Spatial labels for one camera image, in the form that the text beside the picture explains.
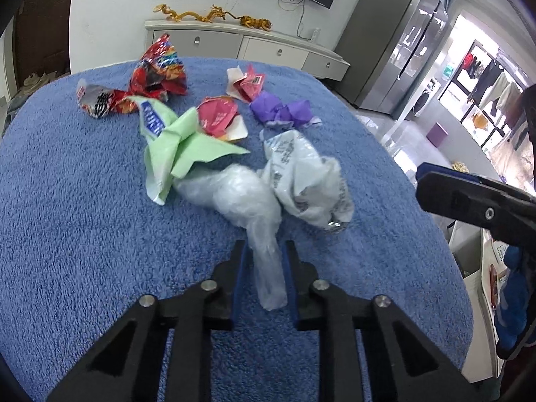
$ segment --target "golden dragon sculpture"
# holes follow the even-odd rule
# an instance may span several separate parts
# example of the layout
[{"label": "golden dragon sculpture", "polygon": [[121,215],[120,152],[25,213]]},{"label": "golden dragon sculpture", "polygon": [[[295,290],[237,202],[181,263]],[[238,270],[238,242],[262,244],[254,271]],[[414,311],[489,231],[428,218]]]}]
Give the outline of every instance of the golden dragon sculpture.
[{"label": "golden dragon sculpture", "polygon": [[272,28],[272,23],[269,19],[256,19],[252,18],[251,16],[244,15],[244,16],[234,16],[231,12],[225,12],[225,14],[229,14],[235,19],[240,20],[240,25],[244,27],[248,27],[250,29],[263,29],[264,31],[270,31]]},{"label": "golden dragon sculpture", "polygon": [[181,14],[176,13],[175,10],[171,10],[167,5],[161,4],[154,8],[153,12],[162,12],[164,15],[168,15],[168,21],[180,22],[185,16],[193,16],[199,22],[212,22],[214,18],[223,18],[225,20],[226,12],[223,11],[222,7],[212,5],[212,10],[208,13],[207,16],[201,16],[195,12],[187,11]]}]

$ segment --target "pink box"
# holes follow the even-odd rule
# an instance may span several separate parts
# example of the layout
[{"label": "pink box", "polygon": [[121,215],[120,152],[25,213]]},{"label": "pink box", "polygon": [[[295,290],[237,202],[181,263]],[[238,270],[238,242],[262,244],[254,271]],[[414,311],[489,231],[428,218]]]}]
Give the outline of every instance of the pink box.
[{"label": "pink box", "polygon": [[426,138],[432,142],[432,145],[439,148],[439,145],[445,140],[449,134],[445,131],[441,125],[435,123],[432,129],[426,135]]}]

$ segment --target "metal bolt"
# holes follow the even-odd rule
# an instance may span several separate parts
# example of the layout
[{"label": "metal bolt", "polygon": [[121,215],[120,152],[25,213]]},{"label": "metal bolt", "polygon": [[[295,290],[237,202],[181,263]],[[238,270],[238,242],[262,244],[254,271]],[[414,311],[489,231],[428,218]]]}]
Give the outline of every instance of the metal bolt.
[{"label": "metal bolt", "polygon": [[218,283],[214,280],[205,280],[201,283],[201,288],[205,291],[213,291],[218,288]]},{"label": "metal bolt", "polygon": [[374,302],[380,308],[387,308],[391,305],[391,298],[385,295],[379,295],[374,298]]},{"label": "metal bolt", "polygon": [[489,209],[486,210],[486,219],[490,221],[493,219],[493,216],[495,216],[495,210],[489,207]]},{"label": "metal bolt", "polygon": [[153,295],[143,295],[138,302],[142,307],[150,307],[155,301],[156,299]]},{"label": "metal bolt", "polygon": [[314,280],[313,287],[316,290],[327,290],[330,284],[326,280]]}]

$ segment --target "refrigerator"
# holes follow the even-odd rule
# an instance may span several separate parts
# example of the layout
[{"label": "refrigerator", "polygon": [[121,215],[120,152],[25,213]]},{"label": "refrigerator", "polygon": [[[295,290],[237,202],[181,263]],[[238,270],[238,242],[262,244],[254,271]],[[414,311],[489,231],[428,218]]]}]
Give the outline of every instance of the refrigerator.
[{"label": "refrigerator", "polygon": [[447,26],[440,0],[359,0],[335,52],[350,63],[334,86],[361,109],[392,114]]}]

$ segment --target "white drawer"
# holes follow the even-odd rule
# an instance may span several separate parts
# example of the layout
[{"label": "white drawer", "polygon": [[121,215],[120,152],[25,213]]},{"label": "white drawer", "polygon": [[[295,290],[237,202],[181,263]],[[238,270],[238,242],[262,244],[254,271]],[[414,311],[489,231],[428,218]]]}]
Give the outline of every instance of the white drawer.
[{"label": "white drawer", "polygon": [[330,59],[326,56],[321,56],[313,52],[309,52],[302,71],[305,71],[319,79],[331,79],[341,81],[349,65],[342,62]]},{"label": "white drawer", "polygon": [[273,41],[248,38],[242,59],[301,69],[309,51]]},{"label": "white drawer", "polygon": [[242,35],[221,31],[170,30],[155,31],[156,41],[164,33],[170,35],[179,57],[199,56],[236,59]]}]

